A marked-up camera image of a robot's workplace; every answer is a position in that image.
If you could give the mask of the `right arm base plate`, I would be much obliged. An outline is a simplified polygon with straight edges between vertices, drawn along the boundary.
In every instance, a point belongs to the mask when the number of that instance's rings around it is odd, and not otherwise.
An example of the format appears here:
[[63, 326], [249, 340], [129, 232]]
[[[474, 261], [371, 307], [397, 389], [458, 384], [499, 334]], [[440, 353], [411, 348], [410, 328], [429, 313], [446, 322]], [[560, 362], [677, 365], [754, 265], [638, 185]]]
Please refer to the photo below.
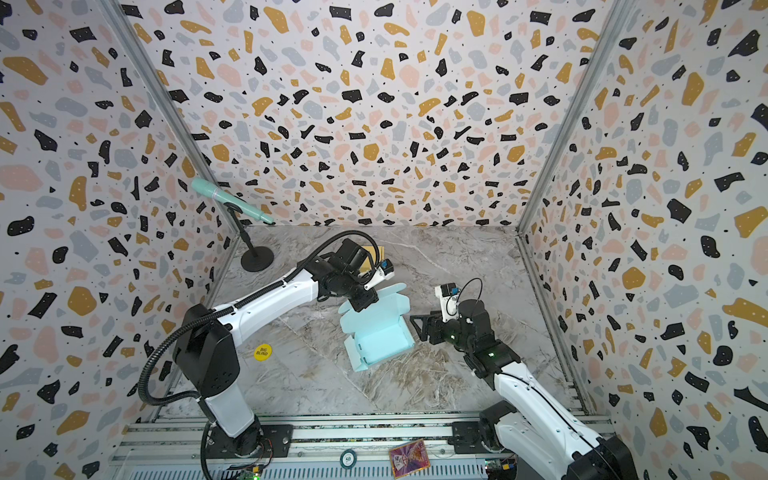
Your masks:
[[457, 454], [510, 454], [519, 453], [527, 440], [529, 437], [510, 423], [478, 419], [453, 422], [447, 442]]

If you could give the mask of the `light blue paper box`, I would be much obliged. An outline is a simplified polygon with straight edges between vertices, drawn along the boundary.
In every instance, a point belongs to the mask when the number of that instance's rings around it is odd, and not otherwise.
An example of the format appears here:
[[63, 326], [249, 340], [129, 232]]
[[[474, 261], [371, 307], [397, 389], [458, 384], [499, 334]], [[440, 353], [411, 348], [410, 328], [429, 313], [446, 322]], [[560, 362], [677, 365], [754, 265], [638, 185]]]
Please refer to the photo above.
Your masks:
[[344, 346], [355, 372], [414, 347], [404, 318], [410, 311], [410, 300], [402, 294], [405, 289], [405, 283], [397, 283], [378, 290], [379, 300], [362, 312], [355, 312], [349, 301], [339, 307], [340, 325], [347, 334]]

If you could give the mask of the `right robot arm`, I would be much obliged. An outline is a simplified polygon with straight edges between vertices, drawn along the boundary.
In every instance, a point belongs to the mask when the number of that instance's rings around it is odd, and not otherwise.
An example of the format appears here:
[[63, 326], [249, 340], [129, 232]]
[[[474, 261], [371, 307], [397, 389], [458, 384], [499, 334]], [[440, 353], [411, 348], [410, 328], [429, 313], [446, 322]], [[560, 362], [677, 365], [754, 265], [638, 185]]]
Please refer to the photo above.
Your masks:
[[472, 373], [500, 395], [474, 423], [453, 427], [454, 445], [510, 452], [543, 479], [636, 479], [629, 448], [574, 416], [534, 375], [521, 357], [496, 337], [481, 300], [464, 300], [449, 315], [433, 310], [409, 318], [419, 339], [447, 343], [463, 354]]

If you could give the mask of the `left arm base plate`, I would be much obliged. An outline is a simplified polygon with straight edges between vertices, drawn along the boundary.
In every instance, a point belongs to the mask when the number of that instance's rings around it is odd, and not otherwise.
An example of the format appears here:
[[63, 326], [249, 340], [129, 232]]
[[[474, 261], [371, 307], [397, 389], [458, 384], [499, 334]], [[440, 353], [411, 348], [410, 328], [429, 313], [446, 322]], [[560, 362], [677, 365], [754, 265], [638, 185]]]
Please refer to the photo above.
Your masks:
[[277, 459], [288, 456], [294, 427], [291, 424], [250, 426], [237, 437], [228, 436], [214, 425], [209, 432], [205, 454], [207, 459]]

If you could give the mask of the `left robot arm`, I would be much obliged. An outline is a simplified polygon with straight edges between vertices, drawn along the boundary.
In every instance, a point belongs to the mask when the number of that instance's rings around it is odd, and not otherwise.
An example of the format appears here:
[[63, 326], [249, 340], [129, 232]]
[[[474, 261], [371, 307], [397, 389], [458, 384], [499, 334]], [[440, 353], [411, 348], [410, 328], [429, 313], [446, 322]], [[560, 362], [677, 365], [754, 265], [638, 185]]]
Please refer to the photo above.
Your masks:
[[392, 278], [393, 263], [378, 245], [366, 250], [347, 231], [324, 242], [294, 269], [267, 286], [212, 310], [187, 312], [172, 358], [194, 386], [193, 397], [218, 431], [233, 440], [260, 433], [260, 424], [238, 385], [238, 347], [278, 317], [312, 301], [346, 299], [356, 312], [379, 300], [375, 286]]

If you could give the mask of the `yellow paper box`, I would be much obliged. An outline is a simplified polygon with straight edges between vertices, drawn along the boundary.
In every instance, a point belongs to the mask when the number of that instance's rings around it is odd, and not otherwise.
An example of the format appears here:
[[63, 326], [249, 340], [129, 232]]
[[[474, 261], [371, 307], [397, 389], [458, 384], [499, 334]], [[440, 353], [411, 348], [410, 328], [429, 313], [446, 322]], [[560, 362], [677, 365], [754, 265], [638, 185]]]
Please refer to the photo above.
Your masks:
[[359, 267], [360, 273], [366, 273], [372, 269], [377, 263], [381, 263], [385, 259], [384, 248], [382, 246], [364, 246], [365, 254], [363, 255], [363, 263]]

